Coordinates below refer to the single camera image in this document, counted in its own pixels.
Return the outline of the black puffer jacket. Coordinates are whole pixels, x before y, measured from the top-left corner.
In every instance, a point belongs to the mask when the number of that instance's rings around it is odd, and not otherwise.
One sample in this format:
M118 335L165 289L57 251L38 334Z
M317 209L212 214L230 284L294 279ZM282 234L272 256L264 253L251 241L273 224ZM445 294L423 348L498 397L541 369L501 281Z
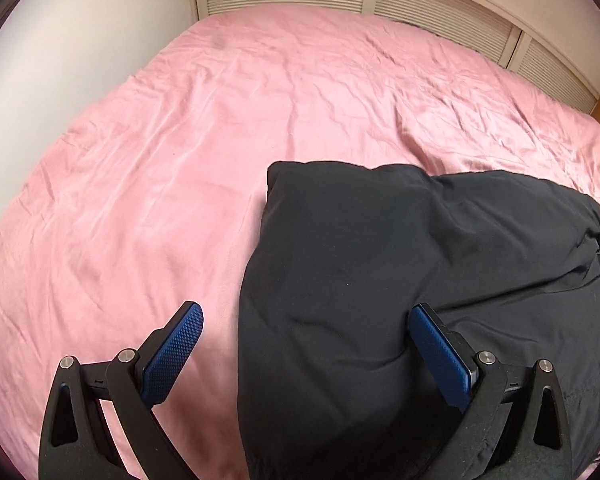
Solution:
M600 478L600 204L508 171L276 162L239 298L253 479Z

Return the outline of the pink bed cover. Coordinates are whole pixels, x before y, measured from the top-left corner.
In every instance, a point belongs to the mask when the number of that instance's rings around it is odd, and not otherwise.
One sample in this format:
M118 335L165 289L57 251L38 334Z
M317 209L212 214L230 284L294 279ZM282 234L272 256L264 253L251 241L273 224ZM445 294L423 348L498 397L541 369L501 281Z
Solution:
M189 299L204 332L158 419L201 477L245 477L238 295L278 160L501 169L600 203L600 124L475 51L317 6L205 18L79 114L0 223L0 445L23 477L59 360Z

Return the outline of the beige louvered wall panel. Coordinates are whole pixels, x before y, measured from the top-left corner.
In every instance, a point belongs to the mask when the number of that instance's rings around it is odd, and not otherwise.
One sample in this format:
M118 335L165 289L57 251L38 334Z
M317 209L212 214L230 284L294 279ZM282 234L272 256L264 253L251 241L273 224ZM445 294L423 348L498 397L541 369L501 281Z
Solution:
M600 94L539 32L489 0L190 0L197 20L259 4L304 4L376 15L425 29L524 77L553 99L591 113Z

